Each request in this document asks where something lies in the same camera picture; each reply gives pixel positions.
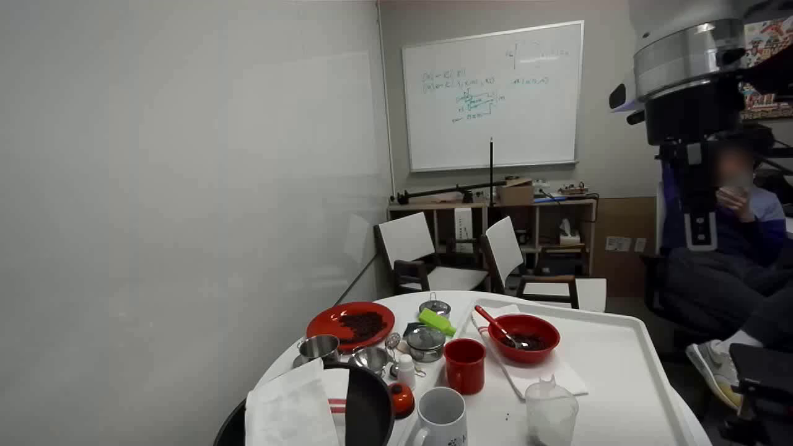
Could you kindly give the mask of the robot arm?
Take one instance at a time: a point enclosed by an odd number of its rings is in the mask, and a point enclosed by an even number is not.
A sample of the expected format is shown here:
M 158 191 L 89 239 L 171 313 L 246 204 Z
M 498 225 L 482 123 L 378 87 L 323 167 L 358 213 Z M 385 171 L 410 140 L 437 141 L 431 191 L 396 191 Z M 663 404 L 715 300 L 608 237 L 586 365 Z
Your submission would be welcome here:
M 771 133 L 741 120 L 743 90 L 783 95 L 790 87 L 790 51 L 754 63 L 746 27 L 783 21 L 793 0 L 631 0 L 638 33 L 635 79 L 611 95 L 613 110 L 631 110 L 631 124 L 647 126 L 665 171 L 679 188 L 669 239 L 690 250 L 717 250 L 717 188 L 743 186 L 748 160 Z

